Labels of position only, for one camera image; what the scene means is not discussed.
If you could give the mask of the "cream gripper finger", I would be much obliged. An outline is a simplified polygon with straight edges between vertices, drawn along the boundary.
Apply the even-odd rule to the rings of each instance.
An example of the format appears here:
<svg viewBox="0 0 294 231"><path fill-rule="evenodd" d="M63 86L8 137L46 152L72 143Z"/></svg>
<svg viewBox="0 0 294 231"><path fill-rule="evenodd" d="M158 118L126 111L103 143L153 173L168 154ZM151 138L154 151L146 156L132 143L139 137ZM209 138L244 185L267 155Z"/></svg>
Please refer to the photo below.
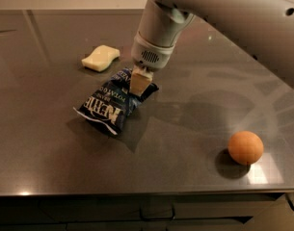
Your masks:
<svg viewBox="0 0 294 231"><path fill-rule="evenodd" d="M129 92L141 96L153 79L153 73L146 67L134 66L131 74Z"/></svg>

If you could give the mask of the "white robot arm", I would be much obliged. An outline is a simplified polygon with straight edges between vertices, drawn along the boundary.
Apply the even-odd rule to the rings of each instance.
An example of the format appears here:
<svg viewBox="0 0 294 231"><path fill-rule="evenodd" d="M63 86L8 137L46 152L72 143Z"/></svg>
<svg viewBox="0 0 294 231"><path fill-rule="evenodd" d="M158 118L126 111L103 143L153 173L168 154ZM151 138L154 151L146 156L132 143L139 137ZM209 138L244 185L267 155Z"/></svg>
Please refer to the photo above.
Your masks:
<svg viewBox="0 0 294 231"><path fill-rule="evenodd" d="M196 16L294 89L294 0L147 0L131 49L131 93L143 94Z"/></svg>

